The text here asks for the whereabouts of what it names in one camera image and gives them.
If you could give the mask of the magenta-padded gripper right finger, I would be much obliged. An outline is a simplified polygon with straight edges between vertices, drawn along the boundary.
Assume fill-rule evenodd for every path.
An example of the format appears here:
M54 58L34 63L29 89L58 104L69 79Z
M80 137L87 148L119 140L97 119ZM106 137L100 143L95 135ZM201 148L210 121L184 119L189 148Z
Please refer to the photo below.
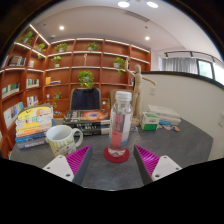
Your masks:
M138 145L134 146L133 155L144 185L181 170L181 167L167 155L157 156Z

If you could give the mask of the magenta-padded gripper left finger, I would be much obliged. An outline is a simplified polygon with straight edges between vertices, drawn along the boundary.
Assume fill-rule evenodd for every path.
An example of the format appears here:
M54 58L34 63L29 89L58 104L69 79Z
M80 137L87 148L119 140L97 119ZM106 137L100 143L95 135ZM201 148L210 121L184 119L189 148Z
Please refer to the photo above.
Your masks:
M80 185L92 157L92 146L85 146L68 156L59 155L48 163L44 170L67 181Z

